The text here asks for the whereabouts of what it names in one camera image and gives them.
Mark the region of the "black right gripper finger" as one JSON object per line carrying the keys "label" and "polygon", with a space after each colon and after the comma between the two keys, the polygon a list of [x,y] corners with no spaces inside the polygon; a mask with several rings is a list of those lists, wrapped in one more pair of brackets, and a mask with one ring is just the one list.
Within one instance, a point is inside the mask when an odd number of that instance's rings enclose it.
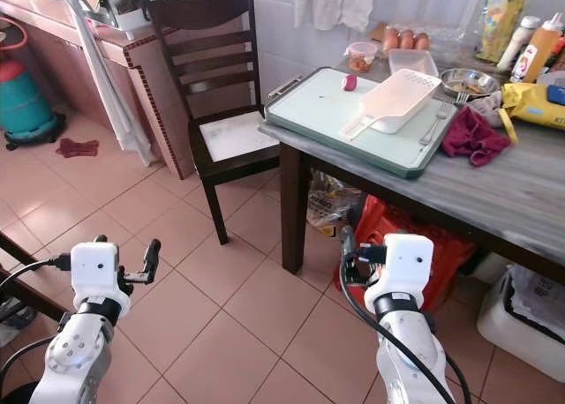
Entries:
{"label": "black right gripper finger", "polygon": [[339,264],[340,286],[359,286],[362,283],[362,275],[357,270],[357,243],[354,227],[344,226],[342,239],[342,262]]}

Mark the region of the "green gas cylinder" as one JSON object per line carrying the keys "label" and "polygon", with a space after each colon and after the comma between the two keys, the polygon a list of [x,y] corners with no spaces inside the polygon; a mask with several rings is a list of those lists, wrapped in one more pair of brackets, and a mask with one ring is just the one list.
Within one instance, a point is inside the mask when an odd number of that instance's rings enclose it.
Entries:
{"label": "green gas cylinder", "polygon": [[8,151],[54,143],[64,132],[65,116],[53,111],[31,73],[18,61],[0,63],[0,124]]}

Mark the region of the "dark wooden chair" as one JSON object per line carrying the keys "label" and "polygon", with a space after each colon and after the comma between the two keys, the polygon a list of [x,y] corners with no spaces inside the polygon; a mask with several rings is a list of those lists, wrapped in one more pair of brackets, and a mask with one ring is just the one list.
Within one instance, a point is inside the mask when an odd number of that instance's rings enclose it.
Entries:
{"label": "dark wooden chair", "polygon": [[251,111],[265,117],[254,1],[152,0],[147,12],[187,114],[187,137],[215,238],[225,245],[230,238],[217,186],[279,165],[279,145],[213,162],[200,132],[202,124]]}

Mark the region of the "yellow kitchen wipes pack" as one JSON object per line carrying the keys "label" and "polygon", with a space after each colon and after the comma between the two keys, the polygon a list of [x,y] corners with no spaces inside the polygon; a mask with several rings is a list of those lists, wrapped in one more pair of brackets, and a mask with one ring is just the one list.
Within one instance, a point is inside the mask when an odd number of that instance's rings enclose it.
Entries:
{"label": "yellow kitchen wipes pack", "polygon": [[503,109],[509,117],[565,131],[565,89],[545,83],[505,83]]}

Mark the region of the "red plastic basin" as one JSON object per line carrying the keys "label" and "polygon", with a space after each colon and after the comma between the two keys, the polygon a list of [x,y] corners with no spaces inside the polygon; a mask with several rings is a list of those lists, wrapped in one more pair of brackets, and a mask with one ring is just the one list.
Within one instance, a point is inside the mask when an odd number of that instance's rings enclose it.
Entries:
{"label": "red plastic basin", "polygon": [[17,49],[24,48],[27,42],[25,28],[8,18],[0,18],[0,32],[4,34],[0,41],[0,52],[15,52]]}

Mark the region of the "pale green serving tray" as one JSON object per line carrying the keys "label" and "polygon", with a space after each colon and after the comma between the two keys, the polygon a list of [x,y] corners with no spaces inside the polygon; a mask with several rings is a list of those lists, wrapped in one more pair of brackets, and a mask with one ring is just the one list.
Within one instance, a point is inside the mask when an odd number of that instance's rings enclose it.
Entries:
{"label": "pale green serving tray", "polygon": [[375,167],[387,170],[404,179],[423,175],[447,134],[450,117],[437,132],[431,145],[421,146],[419,140],[435,121],[435,115],[446,101],[432,99],[396,134],[366,130],[352,141],[347,141],[339,130],[354,121],[360,111],[360,98],[374,89],[393,73],[385,72],[382,79],[358,78],[355,91],[343,91],[346,72],[331,68],[319,68],[280,94],[266,108],[266,121],[285,127],[300,137],[313,139],[319,145],[331,147]]}

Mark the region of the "steel bowl with food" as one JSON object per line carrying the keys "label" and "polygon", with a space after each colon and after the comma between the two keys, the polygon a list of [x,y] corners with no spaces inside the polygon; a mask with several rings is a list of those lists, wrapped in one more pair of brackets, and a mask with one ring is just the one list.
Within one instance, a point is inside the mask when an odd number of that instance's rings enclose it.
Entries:
{"label": "steel bowl with food", "polygon": [[501,90],[496,78],[473,69],[448,69],[441,73],[440,79],[444,93],[455,98],[483,98]]}

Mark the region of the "white hanging towel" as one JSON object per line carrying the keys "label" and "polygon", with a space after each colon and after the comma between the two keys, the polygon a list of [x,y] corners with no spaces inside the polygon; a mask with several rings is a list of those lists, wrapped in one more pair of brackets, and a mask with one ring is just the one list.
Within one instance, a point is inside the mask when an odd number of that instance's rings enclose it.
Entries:
{"label": "white hanging towel", "polygon": [[356,32],[364,32],[370,25],[374,0],[295,0],[294,26],[305,24],[310,17],[311,26],[330,30],[344,25]]}

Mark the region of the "steel fork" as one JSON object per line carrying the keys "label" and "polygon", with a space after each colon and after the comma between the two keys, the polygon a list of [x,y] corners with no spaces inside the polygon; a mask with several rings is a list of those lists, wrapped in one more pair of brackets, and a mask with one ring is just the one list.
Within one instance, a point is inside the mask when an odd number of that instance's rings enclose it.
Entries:
{"label": "steel fork", "polygon": [[460,93],[456,95],[455,101],[444,102],[444,104],[440,106],[439,110],[437,110],[435,121],[432,122],[431,126],[429,126],[424,137],[419,140],[419,144],[421,146],[431,145],[437,133],[439,133],[440,127],[447,122],[447,120],[452,117],[458,109],[467,104],[469,98],[469,93],[460,91]]}

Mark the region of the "dark wooden furniture legs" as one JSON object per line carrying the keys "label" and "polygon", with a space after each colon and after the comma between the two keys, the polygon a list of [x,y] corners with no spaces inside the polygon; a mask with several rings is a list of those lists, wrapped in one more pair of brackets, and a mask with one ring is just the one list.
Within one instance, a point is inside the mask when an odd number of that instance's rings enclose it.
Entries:
{"label": "dark wooden furniture legs", "polygon": [[[53,303],[48,296],[40,294],[36,288],[27,286],[23,281],[18,280],[20,275],[29,272],[28,266],[35,266],[36,260],[33,256],[20,247],[17,243],[13,242],[4,232],[1,234],[0,239],[1,251],[7,252],[12,255],[22,266],[18,273],[9,273],[8,278],[4,280],[3,286],[0,286],[0,292],[13,298],[19,299],[23,304],[28,307],[34,308],[46,317],[49,317],[56,322],[62,318],[65,313],[64,307],[60,304]],[[32,268],[32,271],[37,270],[39,266]]]}

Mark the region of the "clear plastic bag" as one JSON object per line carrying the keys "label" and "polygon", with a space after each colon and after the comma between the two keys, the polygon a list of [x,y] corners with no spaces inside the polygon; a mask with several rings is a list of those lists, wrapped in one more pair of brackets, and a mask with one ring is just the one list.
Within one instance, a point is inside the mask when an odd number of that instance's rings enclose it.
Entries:
{"label": "clear plastic bag", "polygon": [[339,237],[343,228],[355,226],[364,209],[367,194],[338,178],[312,170],[306,221],[328,237]]}

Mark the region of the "white folded pole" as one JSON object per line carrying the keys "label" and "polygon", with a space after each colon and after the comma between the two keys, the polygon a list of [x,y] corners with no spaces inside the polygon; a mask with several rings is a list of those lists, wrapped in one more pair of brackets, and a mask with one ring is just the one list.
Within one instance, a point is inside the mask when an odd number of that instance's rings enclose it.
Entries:
{"label": "white folded pole", "polygon": [[147,138],[144,130],[134,115],[128,109],[121,94],[118,93],[116,82],[108,70],[102,58],[100,42],[96,34],[90,28],[86,19],[86,14],[82,10],[82,0],[62,0],[67,5],[70,18],[72,18],[74,29],[78,33],[81,42],[80,47],[85,54],[85,59],[92,73],[93,81],[96,86],[98,97],[102,102],[102,108],[108,114],[110,126],[114,133],[118,145],[122,150],[132,151],[141,158],[142,165],[149,167],[156,161],[152,150],[152,145]]}

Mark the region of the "clear plastic container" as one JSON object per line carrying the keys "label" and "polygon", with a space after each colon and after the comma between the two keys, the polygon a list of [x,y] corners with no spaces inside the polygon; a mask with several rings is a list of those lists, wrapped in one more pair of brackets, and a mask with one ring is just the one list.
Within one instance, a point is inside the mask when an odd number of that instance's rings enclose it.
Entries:
{"label": "clear plastic container", "polygon": [[391,49],[388,51],[388,65],[391,73],[407,69],[435,78],[440,76],[434,58],[428,50]]}

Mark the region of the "yellow handled scissors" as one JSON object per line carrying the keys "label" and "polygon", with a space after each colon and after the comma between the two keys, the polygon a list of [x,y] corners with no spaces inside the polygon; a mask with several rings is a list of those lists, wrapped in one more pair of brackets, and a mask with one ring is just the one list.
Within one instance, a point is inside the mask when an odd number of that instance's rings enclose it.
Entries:
{"label": "yellow handled scissors", "polygon": [[506,134],[508,134],[509,141],[512,142],[512,145],[516,145],[516,143],[519,142],[519,138],[517,137],[516,127],[514,127],[513,125],[511,116],[509,116],[508,111],[506,111],[504,108],[498,109],[497,113],[498,117],[503,122],[503,126]]}

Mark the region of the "tall yellow food bag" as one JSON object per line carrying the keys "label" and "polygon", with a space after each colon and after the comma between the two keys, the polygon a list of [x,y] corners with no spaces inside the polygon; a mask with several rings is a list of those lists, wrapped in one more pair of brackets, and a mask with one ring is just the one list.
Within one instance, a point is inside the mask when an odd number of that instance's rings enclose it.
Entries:
{"label": "tall yellow food bag", "polygon": [[478,60],[498,63],[519,25],[526,0],[483,0],[481,34],[475,48]]}

